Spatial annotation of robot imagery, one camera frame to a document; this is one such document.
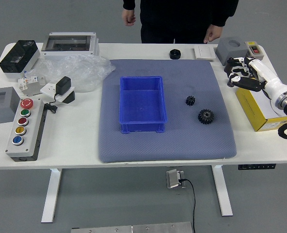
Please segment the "person's left hand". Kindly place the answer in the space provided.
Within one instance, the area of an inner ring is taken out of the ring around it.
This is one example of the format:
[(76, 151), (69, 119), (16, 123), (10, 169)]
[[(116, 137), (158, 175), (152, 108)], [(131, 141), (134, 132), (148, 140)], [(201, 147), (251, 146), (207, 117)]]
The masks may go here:
[(206, 31), (206, 35), (204, 37), (204, 44), (207, 44), (208, 42), (212, 42), (218, 38), (221, 37), (223, 32), (223, 27), (210, 25)]

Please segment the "person's right hand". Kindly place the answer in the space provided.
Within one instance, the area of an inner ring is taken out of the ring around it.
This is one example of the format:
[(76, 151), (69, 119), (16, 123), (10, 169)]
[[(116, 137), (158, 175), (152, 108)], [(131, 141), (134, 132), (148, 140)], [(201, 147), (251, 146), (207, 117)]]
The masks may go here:
[(125, 26), (133, 26), (136, 22), (134, 10), (122, 10), (122, 20)]

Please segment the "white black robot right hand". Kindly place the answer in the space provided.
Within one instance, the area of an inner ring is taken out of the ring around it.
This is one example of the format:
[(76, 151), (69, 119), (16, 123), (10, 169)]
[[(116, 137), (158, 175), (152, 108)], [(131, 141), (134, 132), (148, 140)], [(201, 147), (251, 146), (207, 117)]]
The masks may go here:
[(229, 58), (224, 68), (228, 84), (243, 89), (263, 91), (275, 107), (287, 108), (287, 85), (261, 60), (249, 57)]

